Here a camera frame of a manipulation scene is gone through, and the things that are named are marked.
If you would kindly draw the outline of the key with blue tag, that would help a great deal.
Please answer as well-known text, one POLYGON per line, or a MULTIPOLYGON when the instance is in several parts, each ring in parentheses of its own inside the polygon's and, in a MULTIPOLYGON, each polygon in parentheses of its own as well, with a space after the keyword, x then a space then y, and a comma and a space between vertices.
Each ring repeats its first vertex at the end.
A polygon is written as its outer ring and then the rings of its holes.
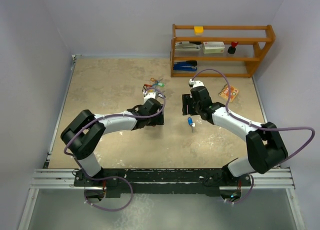
POLYGON ((191 131, 194 132, 194 128, 195 128, 195 123, 193 122, 193 119, 191 117, 189 117, 187 119, 188 125, 191 128, 191 131))

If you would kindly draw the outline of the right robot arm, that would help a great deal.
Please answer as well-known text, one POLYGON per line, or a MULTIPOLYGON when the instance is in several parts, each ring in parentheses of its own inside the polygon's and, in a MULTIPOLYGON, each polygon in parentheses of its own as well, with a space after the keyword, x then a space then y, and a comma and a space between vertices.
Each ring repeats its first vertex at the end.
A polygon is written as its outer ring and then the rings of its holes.
POLYGON ((237 158, 222 167, 222 179, 227 185, 235 185, 240 177, 257 172, 264 174, 288 158, 288 151, 276 126, 267 122, 249 123, 220 102, 212 102, 204 86, 193 87, 182 95, 182 114, 199 115, 202 120, 219 126, 238 136, 246 143, 247 156, 237 158))

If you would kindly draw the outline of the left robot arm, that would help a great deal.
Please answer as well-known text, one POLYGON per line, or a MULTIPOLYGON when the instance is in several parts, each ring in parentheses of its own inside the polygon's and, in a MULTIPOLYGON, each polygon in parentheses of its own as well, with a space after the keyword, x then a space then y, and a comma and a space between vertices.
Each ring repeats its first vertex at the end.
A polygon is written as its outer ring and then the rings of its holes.
POLYGON ((115 114, 100 115, 83 110, 60 135, 65 144, 63 152, 83 170, 85 180, 97 186, 103 180, 103 168, 94 154, 100 139, 113 132, 164 125, 165 106, 165 103, 149 98, 142 105, 115 114))

